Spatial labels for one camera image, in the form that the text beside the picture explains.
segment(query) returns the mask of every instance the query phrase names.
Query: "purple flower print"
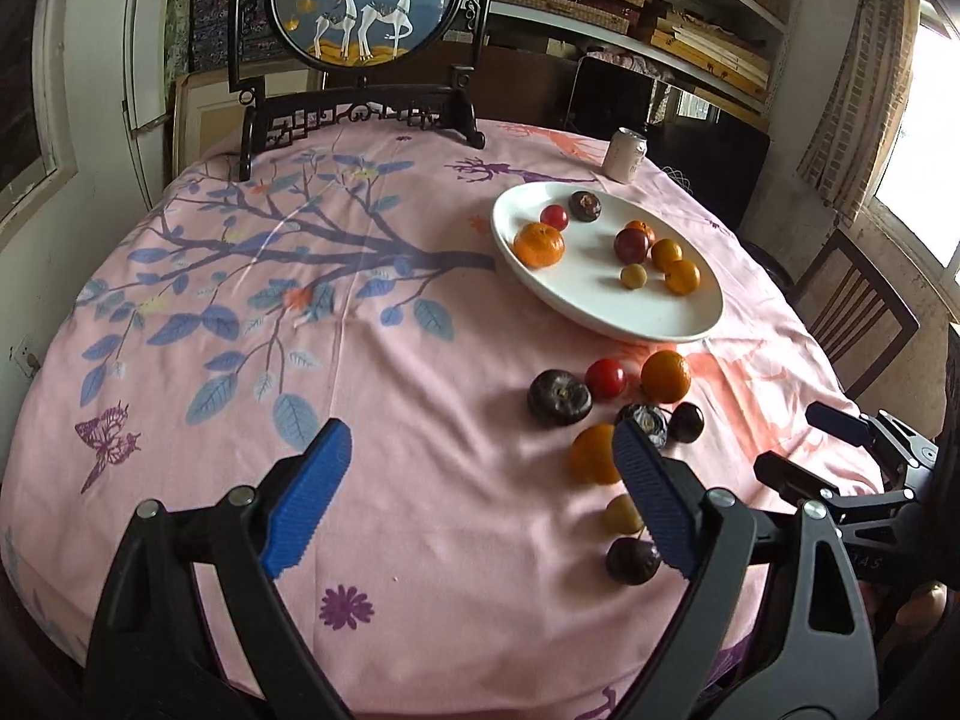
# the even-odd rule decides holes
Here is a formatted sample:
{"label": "purple flower print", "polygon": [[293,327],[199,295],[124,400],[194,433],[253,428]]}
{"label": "purple flower print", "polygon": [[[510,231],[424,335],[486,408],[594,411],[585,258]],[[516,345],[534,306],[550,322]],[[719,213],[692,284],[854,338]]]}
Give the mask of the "purple flower print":
{"label": "purple flower print", "polygon": [[117,403],[111,406],[100,416],[95,416],[85,422],[78,422],[73,426],[83,441],[97,453],[97,464],[93,466],[93,471],[86,477],[83,483],[83,489],[80,495],[89,490],[90,485],[97,481],[100,474],[107,468],[107,464],[118,466],[128,459],[133,452],[138,452],[140,447],[136,445],[140,434],[128,433],[122,436],[123,426],[127,424],[127,411],[129,405],[122,406]]}
{"label": "purple flower print", "polygon": [[372,616],[373,604],[367,600],[365,592],[358,592],[356,587],[344,590],[342,584],[336,590],[332,587],[326,589],[320,607],[320,619],[333,630],[339,631],[344,625],[349,625],[356,631],[357,620],[367,623]]}

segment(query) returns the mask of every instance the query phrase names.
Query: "round table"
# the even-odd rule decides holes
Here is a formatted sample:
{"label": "round table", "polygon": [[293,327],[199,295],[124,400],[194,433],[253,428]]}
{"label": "round table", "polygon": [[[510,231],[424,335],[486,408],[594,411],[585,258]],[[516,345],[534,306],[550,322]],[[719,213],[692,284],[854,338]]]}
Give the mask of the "round table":
{"label": "round table", "polygon": [[[22,598],[83,661],[110,559],[138,501],[208,506],[301,451],[329,416],[352,467],[301,564],[277,583],[354,712],[603,715],[661,636],[685,582],[664,566],[618,586],[600,512],[620,485],[577,485],[565,452],[626,402],[568,428],[525,406],[549,367],[626,346],[547,308],[496,256],[488,217],[520,182],[634,201],[693,242],[722,319],[683,344],[707,429],[678,446],[703,483],[775,508],[752,461],[774,449],[846,493],[880,489],[860,450],[808,428],[813,400],[854,412],[770,278],[654,165],[599,172],[606,143],[482,122],[487,147],[397,122],[325,128],[256,157],[186,170],[83,288],[23,407],[0,499]],[[752,627],[751,569],[726,646]],[[256,690],[213,574],[200,586],[229,677]]]}

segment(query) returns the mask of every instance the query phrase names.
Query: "butterfly print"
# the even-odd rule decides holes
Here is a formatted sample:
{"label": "butterfly print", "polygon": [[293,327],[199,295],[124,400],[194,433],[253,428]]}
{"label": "butterfly print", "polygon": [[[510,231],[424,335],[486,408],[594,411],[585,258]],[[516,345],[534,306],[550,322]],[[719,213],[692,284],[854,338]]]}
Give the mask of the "butterfly print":
{"label": "butterfly print", "polygon": [[127,411],[129,409],[130,405],[122,406],[117,403],[116,406],[111,406],[105,410],[102,415],[74,425],[74,430],[77,431],[80,440],[97,453],[97,464],[93,466],[93,471],[90,471],[90,475],[86,477],[80,495],[86,493],[90,489],[90,485],[97,481],[100,474],[107,468],[107,464],[118,466],[126,461],[133,452],[140,450],[136,442],[141,434],[128,433],[126,436],[121,435],[124,425],[127,424]]}

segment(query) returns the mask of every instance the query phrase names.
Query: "blue gripper pad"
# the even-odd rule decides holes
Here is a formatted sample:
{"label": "blue gripper pad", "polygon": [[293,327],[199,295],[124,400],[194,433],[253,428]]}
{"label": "blue gripper pad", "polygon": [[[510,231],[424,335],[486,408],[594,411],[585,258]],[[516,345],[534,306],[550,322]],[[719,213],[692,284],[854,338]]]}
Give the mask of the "blue gripper pad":
{"label": "blue gripper pad", "polygon": [[299,474],[267,519],[267,541],[260,564],[271,579],[301,561],[347,473],[352,448],[349,427],[331,420],[306,451]]}
{"label": "blue gripper pad", "polygon": [[661,457],[630,419],[613,431],[613,464],[661,557],[691,579],[700,565],[703,485],[685,463]]}

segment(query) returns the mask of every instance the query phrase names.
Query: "electrical outlet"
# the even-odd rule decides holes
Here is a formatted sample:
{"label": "electrical outlet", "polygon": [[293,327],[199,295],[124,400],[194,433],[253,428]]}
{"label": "electrical outlet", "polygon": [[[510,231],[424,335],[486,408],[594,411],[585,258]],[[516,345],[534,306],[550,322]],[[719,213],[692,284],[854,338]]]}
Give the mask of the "electrical outlet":
{"label": "electrical outlet", "polygon": [[16,366],[28,379],[34,378],[40,370],[40,358],[34,351],[34,339],[31,336],[24,336],[16,349],[11,348],[10,359],[11,362],[16,362]]}

